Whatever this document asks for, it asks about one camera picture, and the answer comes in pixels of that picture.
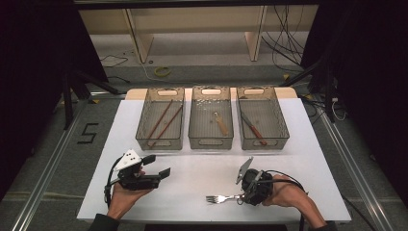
fork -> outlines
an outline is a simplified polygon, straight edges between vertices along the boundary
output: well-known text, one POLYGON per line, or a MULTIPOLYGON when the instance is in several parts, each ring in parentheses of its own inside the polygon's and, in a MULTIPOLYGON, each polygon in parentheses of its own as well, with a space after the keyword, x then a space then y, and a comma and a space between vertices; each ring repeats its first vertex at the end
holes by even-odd
POLYGON ((207 195, 206 199, 207 202, 210 203, 214 203, 214 204, 219 204, 222 202, 225 202, 228 199, 238 199, 241 198, 242 195, 229 195, 229 196, 225 196, 225 195, 207 195))

transparent plastic bin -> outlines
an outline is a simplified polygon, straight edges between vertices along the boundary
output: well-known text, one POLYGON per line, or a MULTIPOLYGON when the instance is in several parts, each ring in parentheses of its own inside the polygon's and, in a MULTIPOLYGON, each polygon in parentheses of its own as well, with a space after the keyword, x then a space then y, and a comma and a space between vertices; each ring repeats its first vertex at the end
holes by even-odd
POLYGON ((237 115, 243 150, 284 148, 290 135, 274 87, 237 88, 237 115))
POLYGON ((183 88, 148 89, 136 134, 140 148, 181 150, 184 108, 183 88))
POLYGON ((192 88, 189 140, 191 149, 231 149, 234 138, 229 87, 192 88))

hand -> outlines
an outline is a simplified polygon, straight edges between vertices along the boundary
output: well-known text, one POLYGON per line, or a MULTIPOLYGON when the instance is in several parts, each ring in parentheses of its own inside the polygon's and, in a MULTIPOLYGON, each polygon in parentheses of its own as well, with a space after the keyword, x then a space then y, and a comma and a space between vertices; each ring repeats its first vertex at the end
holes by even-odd
POLYGON ((111 206, 109 207, 107 216, 114 219, 121 219, 133 205, 135 205, 136 201, 152 191, 153 190, 125 190, 119 183, 115 183, 111 206))
MULTIPOLYGON (((273 180, 291 180, 284 175, 274 175, 273 180)), ((264 206, 278 205, 295 207, 305 217, 309 225, 316 229, 326 225, 315 202, 298 186, 286 183, 273 183, 272 195, 262 202, 264 206)))

floor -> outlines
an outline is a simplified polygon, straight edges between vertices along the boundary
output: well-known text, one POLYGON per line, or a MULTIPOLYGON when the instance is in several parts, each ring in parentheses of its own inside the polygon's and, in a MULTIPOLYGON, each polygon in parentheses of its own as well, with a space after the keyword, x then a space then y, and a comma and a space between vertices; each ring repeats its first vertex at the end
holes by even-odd
MULTIPOLYGON (((269 36, 278 39, 279 34, 264 33, 263 36, 273 45, 269 36)), ((295 37, 302 45, 307 33, 297 32, 295 37)), ((276 56, 265 41, 261 44, 258 61, 251 62, 242 33, 156 35, 144 65, 138 64, 128 36, 91 38, 110 77, 110 84, 120 90, 191 86, 197 82, 208 83, 206 81, 212 79, 209 78, 212 75, 219 76, 217 81, 231 86, 237 83, 278 85, 285 81, 287 74, 292 77, 301 69, 287 58, 276 56), (155 76, 153 70, 157 66, 170 67, 171 75, 155 76)), ((279 42, 282 46, 287 45, 286 40, 279 42)), ((300 59, 284 48, 281 50, 290 58, 300 59)), ((310 77, 293 85, 298 95, 308 96, 309 80, 310 77)), ((74 100, 78 121, 71 129, 64 130, 64 104, 56 106, 41 142, 35 147, 35 155, 27 160, 0 203, 0 230, 22 230, 18 229, 21 223, 24 223, 26 230, 86 230, 89 226, 78 220, 76 214, 115 118, 115 109, 123 99, 123 95, 107 94, 93 85, 89 85, 89 90, 92 100, 74 100), (89 137, 83 136, 85 126, 88 126, 87 132, 97 135, 92 142, 81 144, 81 141, 89 141, 89 137), (38 189, 44 189, 44 193, 39 194, 37 203, 29 204, 33 199, 31 196, 38 189), (29 213, 22 214, 29 205, 32 206, 29 213)), ((321 100, 321 95, 312 97, 313 100, 321 100)), ((338 224, 339 230, 371 230, 363 218, 367 218, 368 223, 377 230, 407 230, 407 208, 370 156, 370 150, 364 144, 352 117, 343 117, 341 99, 337 104, 339 110, 336 111, 338 115, 334 124, 327 122, 320 107, 307 102, 304 103, 305 110, 333 177, 341 194, 350 202, 345 203, 352 221, 338 224)), ((143 224, 129 223, 119 228, 143 229, 143 224)), ((288 229, 298 230, 298 224, 288 224, 288 229)))

table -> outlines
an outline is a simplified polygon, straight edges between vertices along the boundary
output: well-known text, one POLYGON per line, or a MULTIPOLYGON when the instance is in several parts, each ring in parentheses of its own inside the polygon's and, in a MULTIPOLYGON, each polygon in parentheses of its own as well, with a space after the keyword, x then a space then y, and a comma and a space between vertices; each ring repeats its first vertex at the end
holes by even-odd
MULTIPOLYGON (((78 219, 92 221, 96 213, 106 214, 103 189, 112 164, 122 153, 133 148, 141 156, 153 154, 152 151, 142 151, 135 140, 143 104, 140 98, 145 91, 130 90, 126 100, 120 103, 78 219)), ((186 89, 183 149, 155 151, 156 162, 143 168, 148 174, 156 174, 171 167, 170 176, 162 181, 159 189, 138 201, 123 217, 123 221, 237 224, 298 222, 300 214, 295 208, 238 205, 235 201, 217 205, 206 202, 205 195, 241 192, 241 185, 236 185, 235 180, 239 167, 249 156, 254 156, 252 168, 279 170, 297 179, 315 200, 325 219, 342 222, 351 220, 303 105, 300 99, 290 97, 295 96, 294 90, 277 89, 291 137, 282 150, 268 151, 241 150, 235 100, 232 100, 234 139, 231 150, 191 150, 188 139, 190 91, 186 89)))

